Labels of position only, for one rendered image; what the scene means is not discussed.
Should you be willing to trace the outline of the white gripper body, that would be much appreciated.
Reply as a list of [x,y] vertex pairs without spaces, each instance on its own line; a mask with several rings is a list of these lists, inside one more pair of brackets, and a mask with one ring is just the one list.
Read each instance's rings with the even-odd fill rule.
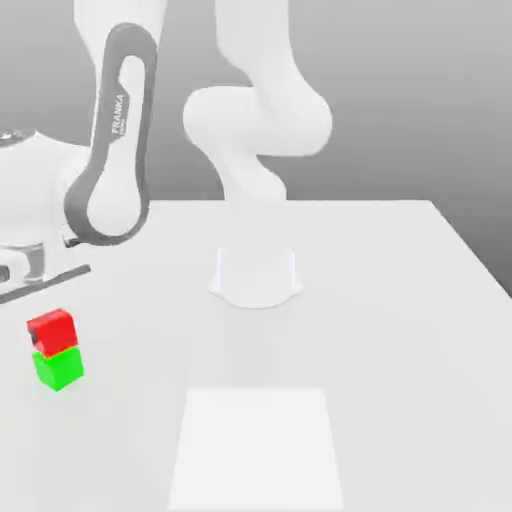
[[0,267],[0,317],[28,316],[45,312],[52,302],[46,290],[85,275],[91,271],[88,264],[66,270],[52,278],[26,280],[15,276],[7,266]]

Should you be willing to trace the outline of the small red cube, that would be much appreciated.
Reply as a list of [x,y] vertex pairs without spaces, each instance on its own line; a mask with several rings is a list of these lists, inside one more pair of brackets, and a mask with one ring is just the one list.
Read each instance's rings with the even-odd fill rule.
[[34,348],[44,357],[54,357],[78,345],[72,315],[62,308],[26,322]]

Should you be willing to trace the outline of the small green cube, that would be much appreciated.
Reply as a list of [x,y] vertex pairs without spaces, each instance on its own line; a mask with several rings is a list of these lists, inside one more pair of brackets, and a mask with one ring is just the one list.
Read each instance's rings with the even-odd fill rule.
[[54,391],[60,391],[84,375],[81,352],[77,346],[52,357],[34,352],[32,360],[39,380]]

